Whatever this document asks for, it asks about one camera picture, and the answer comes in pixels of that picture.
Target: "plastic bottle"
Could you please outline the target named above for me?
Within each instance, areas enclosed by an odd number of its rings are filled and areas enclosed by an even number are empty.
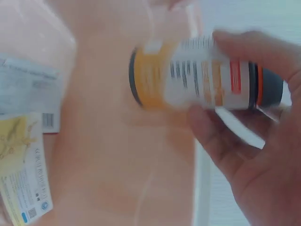
[[[251,62],[231,60],[210,36],[152,42],[134,50],[129,81],[146,109],[248,109],[278,105],[283,80]]]

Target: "hand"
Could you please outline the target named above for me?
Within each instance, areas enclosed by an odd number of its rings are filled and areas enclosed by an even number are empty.
[[[199,106],[189,110],[190,126],[231,184],[236,202],[253,226],[301,225],[301,47],[261,32],[215,31],[220,50],[252,61],[288,83],[292,108],[279,122],[260,111],[234,112],[266,141],[263,149],[246,144],[219,116]]]

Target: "finger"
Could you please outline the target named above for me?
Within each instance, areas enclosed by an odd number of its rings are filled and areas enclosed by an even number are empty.
[[[277,124],[263,112],[255,110],[231,111],[231,113],[249,130],[266,140],[270,130]]]
[[[291,106],[280,105],[278,107],[260,108],[260,110],[274,121],[280,122],[291,112]]]
[[[258,63],[288,83],[301,71],[301,46],[258,31],[242,34],[215,31],[213,37],[221,51],[231,58]]]
[[[215,112],[206,112],[201,107],[194,106],[189,110],[188,121],[197,140],[225,177],[231,181],[245,162],[237,152],[256,148],[247,145],[236,136]]]

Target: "red label stripe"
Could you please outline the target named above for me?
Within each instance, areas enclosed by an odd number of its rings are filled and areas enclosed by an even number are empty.
[[[231,91],[234,94],[241,94],[241,78],[239,61],[230,61]]]

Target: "bottle label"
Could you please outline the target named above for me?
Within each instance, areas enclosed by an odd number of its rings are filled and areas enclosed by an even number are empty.
[[[14,226],[53,208],[40,113],[0,117],[0,193]]]
[[[0,54],[1,114],[44,113],[44,132],[57,133],[62,91],[57,70]]]
[[[230,60],[210,36],[138,49],[134,76],[145,108],[249,107],[248,62]]]

